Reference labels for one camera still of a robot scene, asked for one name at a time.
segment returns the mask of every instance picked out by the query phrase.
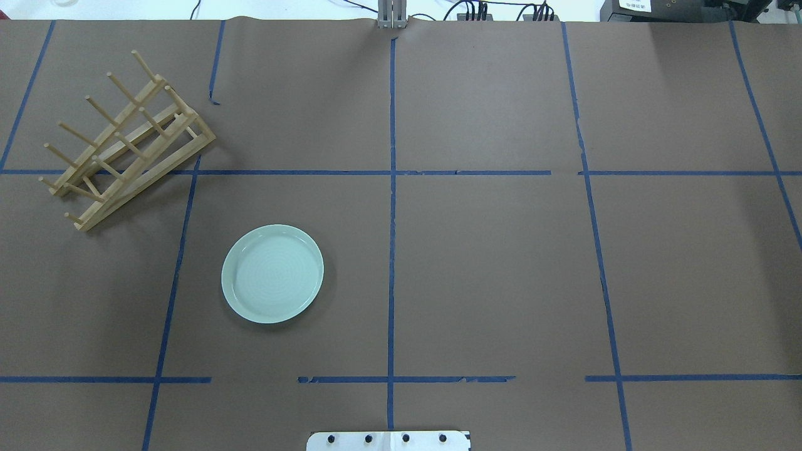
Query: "plate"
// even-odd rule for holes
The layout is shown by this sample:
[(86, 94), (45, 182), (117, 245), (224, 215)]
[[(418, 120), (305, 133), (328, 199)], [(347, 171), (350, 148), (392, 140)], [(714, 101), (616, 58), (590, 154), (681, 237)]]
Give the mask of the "plate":
[(291, 225), (251, 230), (225, 256), (223, 295), (241, 317), (280, 323), (306, 309), (323, 283), (317, 243)]

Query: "white metal plate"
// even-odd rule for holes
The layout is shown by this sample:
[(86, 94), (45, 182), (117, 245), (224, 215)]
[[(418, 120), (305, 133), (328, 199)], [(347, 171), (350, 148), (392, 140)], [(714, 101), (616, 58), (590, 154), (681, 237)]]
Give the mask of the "white metal plate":
[(470, 449), (471, 433), (461, 431), (314, 433), (306, 442), (306, 451), (470, 451)]

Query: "label sticker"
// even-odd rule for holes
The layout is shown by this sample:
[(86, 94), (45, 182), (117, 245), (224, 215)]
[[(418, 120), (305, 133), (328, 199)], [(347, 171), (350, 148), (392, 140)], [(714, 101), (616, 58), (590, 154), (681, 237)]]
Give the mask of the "label sticker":
[(618, 5), (626, 10), (651, 12), (651, 0), (618, 0)]

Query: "white bracket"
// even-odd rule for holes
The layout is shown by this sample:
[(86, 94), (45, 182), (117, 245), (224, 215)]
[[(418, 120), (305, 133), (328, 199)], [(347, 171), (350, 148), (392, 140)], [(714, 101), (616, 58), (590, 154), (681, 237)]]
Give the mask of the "white bracket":
[(470, 451), (471, 433), (462, 431), (392, 431), (314, 433), (306, 451)]
[(407, 0), (379, 0), (379, 28), (406, 28)]

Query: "plate rim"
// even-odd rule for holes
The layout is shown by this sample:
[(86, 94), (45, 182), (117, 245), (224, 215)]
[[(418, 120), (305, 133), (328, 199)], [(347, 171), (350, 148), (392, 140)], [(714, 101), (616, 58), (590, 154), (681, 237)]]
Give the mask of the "plate rim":
[[(284, 315), (283, 315), (283, 316), (277, 316), (277, 317), (268, 318), (268, 319), (266, 319), (266, 318), (264, 318), (262, 316), (253, 317), (252, 315), (248, 315), (247, 313), (237, 309), (237, 307), (240, 307), (243, 304), (239, 300), (237, 295), (234, 293), (233, 284), (232, 283), (226, 284), (224, 277), (225, 277), (225, 274), (226, 274), (226, 270), (233, 270), (233, 265), (238, 260), (238, 258), (232, 256), (232, 252), (235, 249), (237, 249), (237, 247), (245, 239), (247, 239), (248, 237), (250, 237), (250, 236), (252, 236), (252, 235), (254, 235), (256, 233), (258, 233), (260, 230), (274, 229), (274, 228), (291, 230), (295, 234), (295, 236), (301, 236), (302, 238), (309, 238), (311, 244), (314, 247), (315, 257), (320, 262), (320, 277), (318, 278), (318, 281), (317, 281), (317, 283), (315, 285), (315, 288), (314, 288), (312, 294), (309, 296), (309, 298), (306, 301), (304, 301), (304, 303), (302, 303), (298, 307), (298, 309), (294, 310), (291, 313), (290, 316), (287, 316), (286, 318), (284, 318), (283, 317)], [(298, 227), (295, 227), (293, 225), (288, 225), (288, 224), (268, 224), (268, 225), (261, 225), (261, 226), (257, 227), (256, 229), (250, 230), (248, 233), (242, 235), (241, 237), (239, 237), (239, 239), (237, 239), (234, 242), (234, 244), (229, 249), (229, 252), (225, 255), (225, 260), (223, 261), (223, 266), (222, 266), (221, 271), (220, 271), (220, 285), (221, 285), (221, 288), (223, 290), (223, 297), (225, 298), (225, 301), (228, 303), (229, 307), (231, 307), (231, 309), (234, 310), (234, 312), (236, 312), (239, 316), (241, 316), (242, 318), (245, 318), (245, 319), (247, 319), (247, 320), (249, 320), (249, 321), (251, 321), (253, 323), (276, 324), (276, 323), (282, 323), (282, 322), (284, 322), (284, 321), (286, 321), (288, 319), (292, 319), (292, 318), (300, 315), (301, 312), (306, 310), (306, 308), (309, 305), (311, 305), (311, 303), (314, 301), (315, 298), (317, 298), (318, 293), (320, 292), (320, 288), (321, 288), (321, 286), (323, 284), (323, 278), (325, 276), (325, 273), (326, 273), (326, 263), (323, 260), (323, 254), (320, 251), (320, 246), (318, 246), (318, 243), (314, 240), (314, 238), (312, 238), (307, 232), (305, 232), (305, 231), (303, 231), (303, 230), (301, 230)]]

